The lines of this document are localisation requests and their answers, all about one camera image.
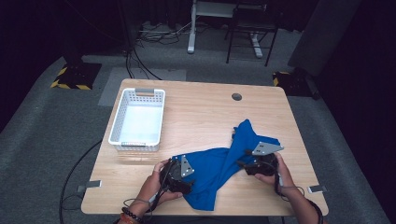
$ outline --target wooden table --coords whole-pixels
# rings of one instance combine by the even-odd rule
[[[166,92],[160,149],[152,153],[119,153],[108,143],[120,95],[125,88],[163,89]],[[242,95],[241,101],[232,98]],[[91,180],[101,188],[87,189],[81,209],[86,214],[117,214],[124,200],[137,195],[153,165],[174,155],[230,147],[233,127],[249,119],[258,135],[274,137],[297,186],[317,203],[323,215],[328,207],[321,193],[306,188],[318,183],[288,99],[278,87],[198,82],[125,79],[107,124]],[[244,170],[233,175],[218,191],[215,211],[194,210],[183,199],[156,208],[153,215],[174,216],[293,216],[290,204]]]

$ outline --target blue fabric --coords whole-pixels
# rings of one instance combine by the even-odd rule
[[[187,161],[194,169],[192,175],[183,178],[183,181],[186,182],[195,180],[192,192],[184,195],[192,208],[205,211],[214,210],[218,189],[241,169],[236,162],[243,161],[246,164],[254,162],[252,156],[246,155],[246,149],[253,150],[259,142],[280,145],[275,138],[255,134],[248,119],[241,122],[237,128],[234,127],[234,130],[230,148],[217,147],[182,154],[186,155]],[[182,155],[174,156],[173,159],[181,160]]]

